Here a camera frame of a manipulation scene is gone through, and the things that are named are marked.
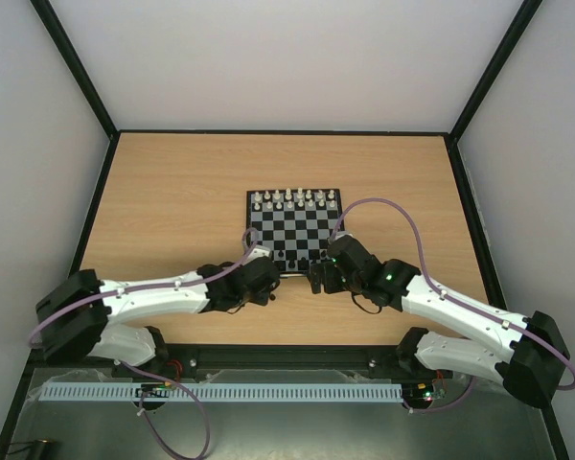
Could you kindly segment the black chess king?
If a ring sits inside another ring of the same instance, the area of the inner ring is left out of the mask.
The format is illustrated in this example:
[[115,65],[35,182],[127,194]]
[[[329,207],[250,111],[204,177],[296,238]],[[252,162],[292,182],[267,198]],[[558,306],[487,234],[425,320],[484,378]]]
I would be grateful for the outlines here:
[[305,258],[301,258],[298,261],[298,270],[302,272],[307,272],[310,268],[310,262]]

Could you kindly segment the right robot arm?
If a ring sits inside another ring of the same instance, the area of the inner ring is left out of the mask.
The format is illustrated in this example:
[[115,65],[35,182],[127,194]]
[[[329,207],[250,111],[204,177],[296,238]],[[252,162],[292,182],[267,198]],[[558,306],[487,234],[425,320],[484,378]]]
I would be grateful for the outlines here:
[[452,331],[441,336],[413,328],[397,350],[409,375],[447,370],[501,385],[536,408],[548,407],[560,390],[570,354],[556,321],[536,311],[523,316],[478,302],[424,275],[406,262],[381,262],[351,235],[333,241],[308,272],[313,293],[348,292],[380,309],[430,319]]

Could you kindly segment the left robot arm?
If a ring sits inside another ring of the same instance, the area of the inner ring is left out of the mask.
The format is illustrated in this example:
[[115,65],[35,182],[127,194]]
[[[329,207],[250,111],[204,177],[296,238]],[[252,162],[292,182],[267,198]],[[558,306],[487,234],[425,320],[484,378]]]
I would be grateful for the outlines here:
[[141,282],[101,280],[92,269],[76,272],[35,306],[32,343],[52,365],[87,357],[138,367],[167,357],[153,326],[135,320],[173,313],[229,312],[248,303],[264,306],[280,284],[267,256],[232,266],[206,264],[172,278]]

